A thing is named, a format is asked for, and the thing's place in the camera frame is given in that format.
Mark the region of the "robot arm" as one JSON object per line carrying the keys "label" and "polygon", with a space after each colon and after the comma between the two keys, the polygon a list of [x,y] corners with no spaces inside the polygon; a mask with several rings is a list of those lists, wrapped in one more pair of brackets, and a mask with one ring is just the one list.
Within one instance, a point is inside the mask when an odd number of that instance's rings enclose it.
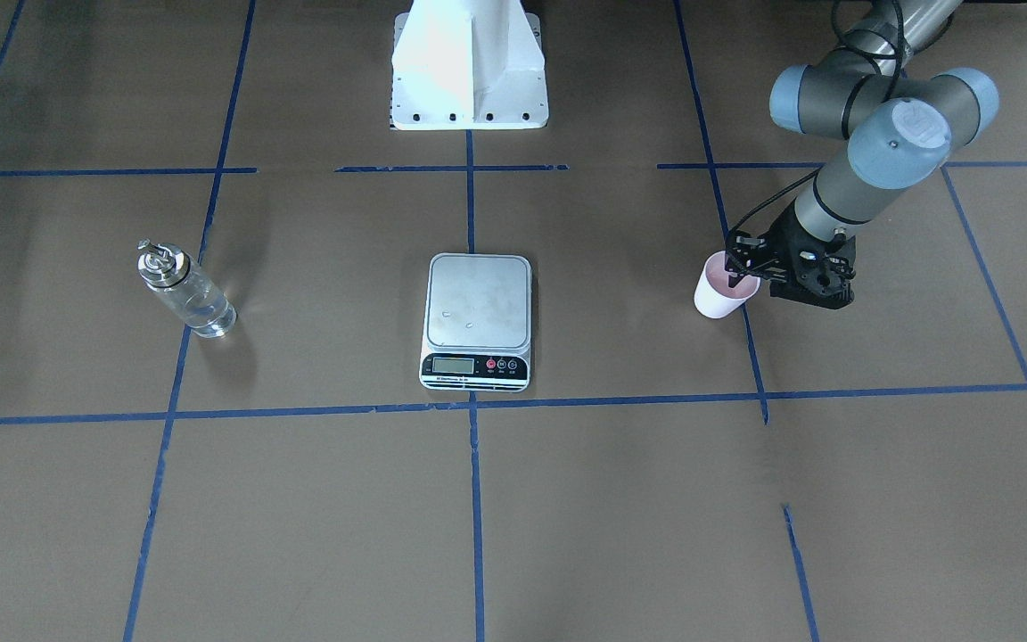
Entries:
{"label": "robot arm", "polygon": [[761,235],[727,233],[720,284],[769,284],[770,295],[816,308],[853,301],[859,230],[981,137],[1001,109],[995,82],[973,68],[902,77],[952,24],[957,1],[873,1],[815,65],[783,70],[769,109],[776,126],[833,138],[834,159],[788,186],[794,199]]}

